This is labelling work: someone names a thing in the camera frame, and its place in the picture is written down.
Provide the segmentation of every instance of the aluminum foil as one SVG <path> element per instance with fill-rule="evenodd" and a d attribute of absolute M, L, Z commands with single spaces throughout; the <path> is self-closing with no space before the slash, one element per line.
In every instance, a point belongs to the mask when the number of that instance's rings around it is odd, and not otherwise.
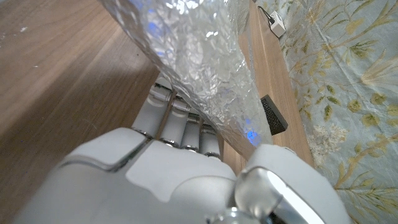
<path fill-rule="evenodd" d="M 233 30 L 230 21 L 236 16 L 230 16 L 227 2 L 99 1 L 235 150 L 249 158 L 258 144 L 272 144 L 266 114 L 238 45 L 239 30 Z"/>

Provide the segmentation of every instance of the wooden floor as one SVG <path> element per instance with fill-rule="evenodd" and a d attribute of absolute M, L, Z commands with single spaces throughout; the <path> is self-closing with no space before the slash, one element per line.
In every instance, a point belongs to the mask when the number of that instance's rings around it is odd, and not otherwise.
<path fill-rule="evenodd" d="M 274 141 L 311 164 L 277 39 L 263 41 L 263 35 L 272 36 L 266 29 L 253 38 L 260 46 L 254 53 L 257 86 L 290 125 L 289 134 Z M 267 56 L 271 49 L 279 58 Z M 129 127 L 158 73 L 95 0 L 2 2 L 0 223 L 9 223 L 49 170 L 79 144 Z M 228 147 L 224 159 L 235 171 L 244 164 Z"/>

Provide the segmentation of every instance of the robotic hand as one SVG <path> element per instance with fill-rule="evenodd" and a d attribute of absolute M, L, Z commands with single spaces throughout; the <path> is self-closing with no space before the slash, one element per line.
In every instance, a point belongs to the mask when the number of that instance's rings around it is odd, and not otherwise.
<path fill-rule="evenodd" d="M 349 223 L 326 178 L 291 150 L 260 145 L 235 176 L 215 130 L 157 80 L 132 129 L 71 152 L 15 223 Z"/>

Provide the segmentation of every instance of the white plastic casing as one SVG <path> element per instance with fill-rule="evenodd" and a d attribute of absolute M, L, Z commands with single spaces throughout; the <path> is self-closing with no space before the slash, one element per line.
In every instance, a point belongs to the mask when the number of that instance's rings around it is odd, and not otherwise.
<path fill-rule="evenodd" d="M 271 13 L 270 16 L 275 20 L 273 24 L 270 23 L 271 30 L 279 38 L 281 37 L 282 34 L 286 32 L 284 22 L 282 21 L 282 18 L 280 18 L 279 14 L 276 11 Z"/>

